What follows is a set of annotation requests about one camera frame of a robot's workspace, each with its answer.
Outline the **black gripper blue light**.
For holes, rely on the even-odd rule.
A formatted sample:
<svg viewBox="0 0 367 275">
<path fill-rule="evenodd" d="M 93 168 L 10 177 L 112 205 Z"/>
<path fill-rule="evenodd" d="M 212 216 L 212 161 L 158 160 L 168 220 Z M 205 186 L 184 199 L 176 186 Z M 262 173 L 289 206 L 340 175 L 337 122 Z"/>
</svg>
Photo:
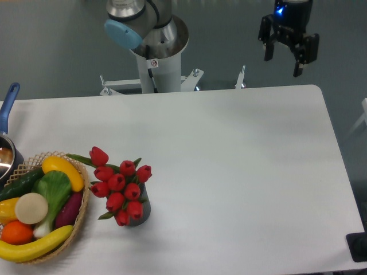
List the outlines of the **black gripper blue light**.
<svg viewBox="0 0 367 275">
<path fill-rule="evenodd" d="M 287 45 L 296 60 L 294 77 L 318 56 L 319 34 L 306 33 L 312 5 L 313 1 L 275 1 L 274 13 L 261 19 L 258 40 L 265 46 L 264 60 L 273 58 L 275 42 Z"/>
</svg>

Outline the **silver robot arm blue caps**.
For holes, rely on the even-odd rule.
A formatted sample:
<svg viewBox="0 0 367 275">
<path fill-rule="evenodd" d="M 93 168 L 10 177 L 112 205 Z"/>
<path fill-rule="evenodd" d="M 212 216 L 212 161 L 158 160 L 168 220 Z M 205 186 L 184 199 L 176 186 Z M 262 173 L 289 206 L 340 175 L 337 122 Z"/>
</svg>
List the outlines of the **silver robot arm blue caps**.
<svg viewBox="0 0 367 275">
<path fill-rule="evenodd" d="M 275 1 L 273 12 L 261 19 L 258 39 L 265 47 L 264 59 L 273 58 L 276 42 L 287 46 L 295 58 L 294 77 L 303 66 L 317 59 L 319 34 L 307 34 L 312 1 Z M 171 1 L 107 1 L 109 19 L 104 29 L 119 46 L 146 59 L 177 53 L 178 24 Z"/>
</svg>

